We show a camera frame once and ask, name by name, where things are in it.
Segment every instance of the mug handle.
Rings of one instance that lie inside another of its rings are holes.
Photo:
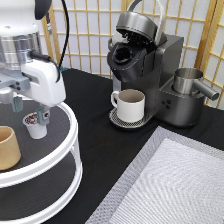
[[[116,104],[115,101],[114,101],[115,94],[117,95],[116,98],[118,98],[119,91],[114,91],[114,92],[111,94],[111,103],[112,103],[112,105],[113,105],[115,108],[117,108],[117,104]]]

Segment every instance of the white tiered stand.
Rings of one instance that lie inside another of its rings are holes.
[[[79,152],[78,123],[73,111],[69,106],[67,106],[65,103],[61,103],[60,105],[58,105],[58,107],[60,107],[68,115],[70,120],[70,130],[66,139],[57,149],[55,149],[45,158],[19,170],[0,174],[0,188],[13,186],[39,176],[40,174],[48,171],[53,166],[55,166],[69,152],[72,153],[76,164],[74,179],[68,190],[55,203],[53,203],[46,209],[22,219],[0,221],[1,224],[42,223],[60,212],[72,199],[80,185],[83,169]]]

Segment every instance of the round tray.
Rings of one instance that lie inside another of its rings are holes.
[[[0,104],[0,126],[14,129],[22,154],[16,166],[0,171],[0,188],[22,183],[46,172],[61,161],[78,141],[77,120],[64,103],[51,109],[47,136],[40,140],[31,139],[22,119],[39,107],[38,103],[25,100],[24,110],[13,113],[11,105]]]
[[[69,153],[40,176],[0,189],[0,223],[43,223],[69,203],[81,177],[82,166],[76,166],[74,155]]]

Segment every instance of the small cup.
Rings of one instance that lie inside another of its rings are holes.
[[[10,127],[0,127],[0,170],[16,165],[21,158],[15,132]]]
[[[111,94],[111,103],[117,108],[117,116],[128,123],[140,121],[144,117],[145,95],[137,90],[128,89]]]
[[[28,114],[23,118],[23,124],[27,127],[28,132],[30,133],[31,138],[41,139],[47,135],[47,126],[42,126],[39,123],[30,123],[30,117],[37,115],[36,113]]]

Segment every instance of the stainless steel pitcher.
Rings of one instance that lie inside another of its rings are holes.
[[[195,68],[179,68],[175,72],[173,89],[184,95],[194,95],[197,90],[212,101],[219,98],[219,93],[201,82],[204,74]]]

